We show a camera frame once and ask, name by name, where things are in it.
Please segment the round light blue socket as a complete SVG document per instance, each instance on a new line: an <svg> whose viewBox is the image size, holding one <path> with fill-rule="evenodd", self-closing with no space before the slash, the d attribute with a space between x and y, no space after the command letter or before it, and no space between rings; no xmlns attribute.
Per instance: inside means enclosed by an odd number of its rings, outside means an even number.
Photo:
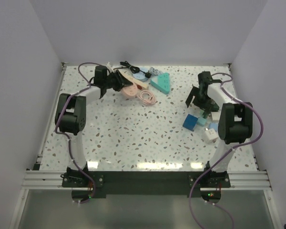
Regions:
<svg viewBox="0 0 286 229"><path fill-rule="evenodd" d="M140 70L147 73L149 69L146 67L140 67ZM133 77L141 82L146 82L148 78L145 77L145 74L141 71L138 73L133 73Z"/></svg>

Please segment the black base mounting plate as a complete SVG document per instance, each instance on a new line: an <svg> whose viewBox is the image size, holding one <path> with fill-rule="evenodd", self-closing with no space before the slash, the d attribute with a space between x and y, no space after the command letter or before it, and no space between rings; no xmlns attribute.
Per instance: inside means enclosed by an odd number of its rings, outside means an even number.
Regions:
<svg viewBox="0 0 286 229"><path fill-rule="evenodd" d="M186 195L200 197L202 189L230 188L227 172L201 171L89 171L68 169L61 174L62 187L72 188L73 199L106 198L107 195Z"/></svg>

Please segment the teal adapter plug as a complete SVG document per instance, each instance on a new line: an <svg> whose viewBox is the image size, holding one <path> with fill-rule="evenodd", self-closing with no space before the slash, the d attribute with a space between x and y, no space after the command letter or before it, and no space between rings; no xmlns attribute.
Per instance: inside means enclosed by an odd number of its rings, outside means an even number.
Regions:
<svg viewBox="0 0 286 229"><path fill-rule="evenodd" d="M197 120L197 124L200 125L200 126L205 126L206 122L207 122L207 119L203 118L203 117L199 117L198 120Z"/></svg>

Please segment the green adapter plug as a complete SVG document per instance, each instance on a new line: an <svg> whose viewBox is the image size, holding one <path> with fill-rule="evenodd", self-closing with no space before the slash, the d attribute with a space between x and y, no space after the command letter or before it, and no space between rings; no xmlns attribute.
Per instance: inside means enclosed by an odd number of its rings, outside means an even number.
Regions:
<svg viewBox="0 0 286 229"><path fill-rule="evenodd" d="M208 116L209 116L209 113L205 113L205 112L204 112L204 113L202 114L202 117L203 117L204 119L206 119Z"/></svg>

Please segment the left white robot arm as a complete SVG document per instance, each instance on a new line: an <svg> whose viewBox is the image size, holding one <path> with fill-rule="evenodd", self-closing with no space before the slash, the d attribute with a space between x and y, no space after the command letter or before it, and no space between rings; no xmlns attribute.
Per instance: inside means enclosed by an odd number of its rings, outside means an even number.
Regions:
<svg viewBox="0 0 286 229"><path fill-rule="evenodd" d="M67 170L78 170L74 173L72 181L78 187L84 187L89 183L89 175L84 171L87 160L83 152L82 132L86 126L86 107L88 104L103 98L107 90L121 91L127 86L132 86L118 71L111 67L97 65L94 69L94 77L87 79L78 67L78 73L86 81L87 86L80 91L59 95L55 114L55 133L67 138L69 165Z"/></svg>

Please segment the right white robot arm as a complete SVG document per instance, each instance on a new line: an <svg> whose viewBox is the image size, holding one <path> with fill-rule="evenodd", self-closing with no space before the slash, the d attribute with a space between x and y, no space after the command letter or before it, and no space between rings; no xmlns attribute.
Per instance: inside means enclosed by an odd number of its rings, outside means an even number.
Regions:
<svg viewBox="0 0 286 229"><path fill-rule="evenodd" d="M233 154L252 136L253 106L233 97L222 85L213 83L208 86L193 87L186 105L194 103L202 110L207 110L213 100L220 108L218 123L219 145L214 156L209 161L211 171L203 175L203 183L207 187L214 187L219 183L217 173L227 171Z"/></svg>

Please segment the beige long power strip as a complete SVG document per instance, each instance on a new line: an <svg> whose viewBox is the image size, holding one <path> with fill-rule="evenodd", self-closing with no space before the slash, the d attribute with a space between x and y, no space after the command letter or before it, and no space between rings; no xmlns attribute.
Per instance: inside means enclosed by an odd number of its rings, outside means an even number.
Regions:
<svg viewBox="0 0 286 229"><path fill-rule="evenodd" d="M148 90L149 89L149 85L147 83L144 83L140 80L137 80L135 79L133 76L131 76L129 73L127 72L123 72L123 71L120 71L119 72L121 73L121 75L123 77L125 77L127 80L131 81L132 83L135 83L136 85L139 85L143 90Z"/></svg>

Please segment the white small adapter plug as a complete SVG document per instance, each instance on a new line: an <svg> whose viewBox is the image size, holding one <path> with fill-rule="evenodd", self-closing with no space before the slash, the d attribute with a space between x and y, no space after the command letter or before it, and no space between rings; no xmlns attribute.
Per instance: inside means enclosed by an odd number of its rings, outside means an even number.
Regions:
<svg viewBox="0 0 286 229"><path fill-rule="evenodd" d="M213 122L219 122L220 112L211 112L211 118Z"/></svg>

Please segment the teal triangular power strip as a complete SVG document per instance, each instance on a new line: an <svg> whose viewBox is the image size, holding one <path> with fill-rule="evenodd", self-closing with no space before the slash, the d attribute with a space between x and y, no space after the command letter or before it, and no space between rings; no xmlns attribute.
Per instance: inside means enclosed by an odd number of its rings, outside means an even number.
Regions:
<svg viewBox="0 0 286 229"><path fill-rule="evenodd" d="M161 75L154 76L151 79L150 83L154 88L156 88L163 94L169 94L171 90L169 73L163 73Z"/></svg>

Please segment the light blue adapter plug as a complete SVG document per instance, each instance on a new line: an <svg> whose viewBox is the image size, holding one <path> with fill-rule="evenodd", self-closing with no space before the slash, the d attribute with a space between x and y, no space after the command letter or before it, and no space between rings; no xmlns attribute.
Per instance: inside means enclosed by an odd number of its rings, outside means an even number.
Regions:
<svg viewBox="0 0 286 229"><path fill-rule="evenodd" d="M216 132L218 131L218 123L211 122L208 126L209 129L214 129Z"/></svg>

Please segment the blue cube socket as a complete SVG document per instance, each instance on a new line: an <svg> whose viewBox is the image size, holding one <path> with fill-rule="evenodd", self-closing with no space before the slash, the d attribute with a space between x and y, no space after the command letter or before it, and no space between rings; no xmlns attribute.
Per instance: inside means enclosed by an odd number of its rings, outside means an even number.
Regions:
<svg viewBox="0 0 286 229"><path fill-rule="evenodd" d="M198 117L188 114L183 122L183 127L187 130L194 131Z"/></svg>

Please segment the aluminium rail frame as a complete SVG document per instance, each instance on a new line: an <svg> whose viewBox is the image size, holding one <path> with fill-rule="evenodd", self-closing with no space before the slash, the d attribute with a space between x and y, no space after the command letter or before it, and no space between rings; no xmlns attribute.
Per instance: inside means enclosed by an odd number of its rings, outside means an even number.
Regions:
<svg viewBox="0 0 286 229"><path fill-rule="evenodd" d="M227 66L156 66L170 75L168 95L149 85L157 103L146 106L138 98L127 99L108 90L106 95L87 105L83 130L83 152L90 171L186 171L203 172L214 155L218 142L206 143L204 127L194 131L182 125L188 114L199 116L199 108L185 105L192 88L198 86L202 71L230 73ZM23 188L57 189L68 164L68 144L64 135L54 132L54 116L38 156L39 169L27 171ZM271 190L267 172L258 171L251 146L237 149L228 166L230 188L222 190Z"/></svg>

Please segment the white cube tiger sticker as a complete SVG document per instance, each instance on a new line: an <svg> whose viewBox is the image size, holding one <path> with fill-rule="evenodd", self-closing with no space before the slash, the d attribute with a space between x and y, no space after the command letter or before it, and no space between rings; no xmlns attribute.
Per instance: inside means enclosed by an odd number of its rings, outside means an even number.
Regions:
<svg viewBox="0 0 286 229"><path fill-rule="evenodd" d="M218 133L216 132L215 129L210 128L204 131L203 133L203 140L206 143L214 143L218 139Z"/></svg>

